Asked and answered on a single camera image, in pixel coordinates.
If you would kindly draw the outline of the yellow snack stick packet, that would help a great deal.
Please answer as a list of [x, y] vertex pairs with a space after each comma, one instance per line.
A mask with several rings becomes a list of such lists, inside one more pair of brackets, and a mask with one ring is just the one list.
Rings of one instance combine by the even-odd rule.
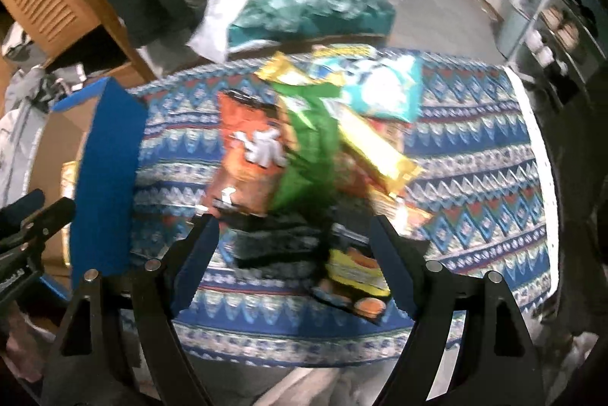
[[337, 87], [344, 86], [344, 79], [340, 74], [330, 74], [323, 78], [313, 78], [299, 70], [291, 63], [284, 53], [275, 52], [263, 66], [255, 72], [262, 81], [269, 83], [281, 83], [288, 85], [314, 85], [331, 83]]
[[335, 185], [339, 191], [362, 196], [371, 183], [383, 194], [398, 196], [424, 168], [399, 152], [366, 119], [337, 98], [324, 98], [337, 120], [340, 146], [334, 160]]

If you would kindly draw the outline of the orange green chip bag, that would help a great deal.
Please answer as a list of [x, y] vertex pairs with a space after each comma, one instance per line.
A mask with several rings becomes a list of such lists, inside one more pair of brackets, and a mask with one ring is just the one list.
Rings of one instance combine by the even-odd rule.
[[314, 212], [335, 196], [335, 160], [340, 152], [338, 105], [332, 83], [274, 83], [288, 164], [270, 203], [275, 213]]

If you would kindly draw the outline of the blue-edged cardboard box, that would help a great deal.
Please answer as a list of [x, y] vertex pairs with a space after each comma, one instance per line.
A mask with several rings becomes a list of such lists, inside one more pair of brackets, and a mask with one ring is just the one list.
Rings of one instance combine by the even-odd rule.
[[27, 190], [45, 203], [75, 202], [67, 237], [55, 234], [42, 254], [46, 276], [69, 297], [84, 273], [120, 274], [130, 262], [131, 210], [144, 104], [103, 78], [64, 98], [36, 138]]

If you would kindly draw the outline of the blue patterned tablecloth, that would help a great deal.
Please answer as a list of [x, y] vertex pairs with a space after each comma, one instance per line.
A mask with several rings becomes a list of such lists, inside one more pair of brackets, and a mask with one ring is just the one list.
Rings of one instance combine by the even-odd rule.
[[[420, 118], [404, 152], [423, 168], [405, 197], [432, 214], [417, 233], [427, 256], [457, 273], [505, 278], [522, 311], [559, 284], [559, 215], [550, 162], [524, 86], [478, 60], [423, 53]], [[258, 58], [209, 63], [136, 87], [147, 119], [139, 146], [130, 257], [162, 256], [222, 159], [217, 94], [270, 101]], [[241, 280], [214, 255], [191, 306], [175, 320], [196, 357], [257, 366], [346, 367], [397, 358], [412, 322], [395, 305], [378, 323], [310, 298], [286, 280]]]

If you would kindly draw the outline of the red orange snack packet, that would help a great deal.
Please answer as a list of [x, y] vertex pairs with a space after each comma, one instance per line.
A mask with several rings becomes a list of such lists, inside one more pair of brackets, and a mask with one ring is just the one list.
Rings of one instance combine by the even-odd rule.
[[361, 120], [371, 129], [370, 139], [383, 141], [383, 145], [378, 153], [359, 152], [343, 140], [335, 162], [336, 187], [369, 201], [372, 212], [387, 217], [398, 234], [413, 236], [433, 215], [405, 198], [405, 187], [424, 173], [424, 168], [403, 152], [408, 125], [371, 117]]

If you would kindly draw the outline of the black yellow snack packet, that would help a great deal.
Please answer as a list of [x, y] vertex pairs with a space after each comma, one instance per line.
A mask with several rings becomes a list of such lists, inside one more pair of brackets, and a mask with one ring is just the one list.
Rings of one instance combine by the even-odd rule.
[[313, 298], [378, 323], [391, 290], [369, 245], [366, 207], [226, 218], [227, 263], [245, 281], [297, 283]]

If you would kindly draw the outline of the wooden louvered cabinet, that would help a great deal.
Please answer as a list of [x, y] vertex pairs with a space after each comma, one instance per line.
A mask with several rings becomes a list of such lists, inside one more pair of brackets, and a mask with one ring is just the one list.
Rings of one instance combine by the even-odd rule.
[[1, 0], [8, 13], [46, 56], [44, 65], [54, 65], [77, 45], [87, 44], [97, 55], [108, 53], [91, 41], [91, 34], [109, 37], [109, 49], [119, 49], [123, 59], [108, 75], [125, 87], [155, 79], [144, 59], [132, 47], [126, 27], [108, 0]]

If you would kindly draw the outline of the orange white-lettered chip bag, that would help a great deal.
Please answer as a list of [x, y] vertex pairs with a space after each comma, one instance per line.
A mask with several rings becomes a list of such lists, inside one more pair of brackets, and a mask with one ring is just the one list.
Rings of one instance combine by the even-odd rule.
[[201, 202], [206, 212], [265, 216], [288, 165], [273, 104], [235, 89], [218, 95], [223, 159]]

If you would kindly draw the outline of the teal cartoon snack bag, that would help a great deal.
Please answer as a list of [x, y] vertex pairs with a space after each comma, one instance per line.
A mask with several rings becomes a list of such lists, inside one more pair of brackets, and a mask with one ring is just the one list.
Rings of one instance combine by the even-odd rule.
[[413, 123], [420, 113], [423, 65], [412, 54], [385, 56], [364, 44], [317, 45], [308, 75], [337, 79], [342, 101], [361, 115]]

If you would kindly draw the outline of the metal shoe rack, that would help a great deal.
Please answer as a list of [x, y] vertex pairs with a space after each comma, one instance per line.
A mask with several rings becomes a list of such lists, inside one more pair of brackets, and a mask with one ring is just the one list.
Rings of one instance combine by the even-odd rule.
[[607, 60], [607, 10], [600, 0], [510, 0], [497, 46], [536, 100], [560, 111], [587, 94]]

